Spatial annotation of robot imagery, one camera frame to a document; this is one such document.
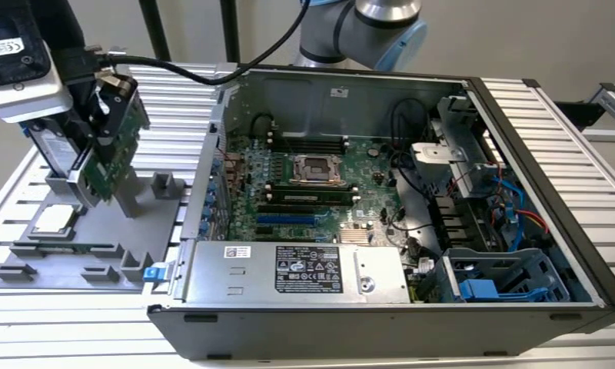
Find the warning label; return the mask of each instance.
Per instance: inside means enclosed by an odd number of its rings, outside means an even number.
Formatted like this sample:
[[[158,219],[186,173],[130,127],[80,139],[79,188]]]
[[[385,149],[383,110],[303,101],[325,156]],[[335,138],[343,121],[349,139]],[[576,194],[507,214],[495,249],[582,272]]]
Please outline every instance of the warning label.
[[[339,248],[276,246],[276,291],[342,294]]]

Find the black wire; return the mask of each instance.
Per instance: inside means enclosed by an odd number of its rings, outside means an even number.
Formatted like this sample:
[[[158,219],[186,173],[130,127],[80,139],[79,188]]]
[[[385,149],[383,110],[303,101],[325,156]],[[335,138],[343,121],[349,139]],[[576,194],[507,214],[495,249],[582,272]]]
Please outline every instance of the black wire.
[[[427,106],[423,104],[423,102],[418,98],[405,98],[405,99],[399,100],[394,104],[393,113],[390,115],[390,135],[391,135],[391,139],[393,139],[391,140],[393,146],[395,144],[395,125],[397,125],[395,116],[397,116],[397,110],[399,109],[399,106],[407,101],[417,102],[419,107],[422,108],[422,110],[423,110],[423,118],[425,118],[425,122],[423,122],[425,126],[429,126],[429,121],[431,120],[430,116],[429,116]],[[406,123],[407,122],[406,116],[401,115],[401,118],[403,118],[403,122]],[[403,137],[402,137],[402,134],[401,134],[401,125],[397,126],[397,138],[399,139],[399,144],[401,144],[401,142],[403,141]]]
[[[405,231],[405,232],[411,232],[411,231],[417,231],[418,229],[422,229],[422,228],[426,228],[426,227],[431,227],[433,226],[433,223],[429,223],[429,224],[425,224],[425,225],[421,225],[419,227],[415,227],[415,228],[401,228],[397,226],[397,223],[394,222],[394,219],[397,217],[397,214],[399,214],[399,211],[397,211],[393,216],[390,217],[390,222],[389,224],[398,230],[398,231]]]
[[[406,173],[403,172],[403,169],[401,168],[401,156],[402,155],[409,155],[407,152],[405,151],[398,151],[394,155],[397,156],[398,155],[398,158],[399,158],[399,161],[397,162],[397,169],[399,169],[399,173],[401,173],[401,176],[403,177],[403,180],[406,181],[406,183],[410,185],[410,187],[423,196],[423,199],[426,201],[430,201],[431,200],[431,196],[429,196],[429,194],[417,186],[415,183],[413,183],[413,181],[410,180],[409,176],[406,175]]]
[[[258,120],[266,117],[274,122],[274,116],[270,113],[258,113],[255,117],[250,121],[250,130],[248,130],[248,137],[252,138],[255,137],[255,124],[258,123]]]
[[[309,12],[309,9],[310,9],[310,1],[311,0],[303,0],[303,7],[301,9],[299,17],[297,18],[295,23],[291,25],[290,29],[287,30],[287,33],[283,35],[280,40],[278,40],[274,46],[266,52],[263,52],[263,54],[258,58],[255,58],[247,65],[240,67],[234,73],[231,73],[226,77],[216,78],[216,79],[202,77],[200,75],[194,74],[191,71],[179,67],[178,65],[174,65],[162,60],[156,60],[154,58],[146,58],[143,56],[107,55],[106,59],[112,66],[116,66],[119,64],[147,65],[151,67],[163,68],[167,71],[172,71],[174,73],[182,75],[183,77],[204,85],[208,85],[208,86],[223,85],[224,83],[228,83],[231,80],[234,80],[240,75],[247,73],[283,46],[283,44],[290,39],[291,35],[295,33],[297,28],[299,28],[303,18],[306,18],[306,13]]]

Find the white wall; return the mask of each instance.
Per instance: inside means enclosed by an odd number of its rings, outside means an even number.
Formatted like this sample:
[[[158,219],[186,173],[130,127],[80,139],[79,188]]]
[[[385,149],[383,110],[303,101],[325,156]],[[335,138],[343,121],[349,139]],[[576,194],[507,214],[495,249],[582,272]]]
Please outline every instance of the white wall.
[[[242,56],[252,58],[287,29],[299,2],[239,4]],[[422,16],[430,34],[407,71],[535,78],[560,99],[582,99],[598,82],[615,81],[615,0],[423,0]],[[291,42],[270,61],[293,62],[297,49]]]

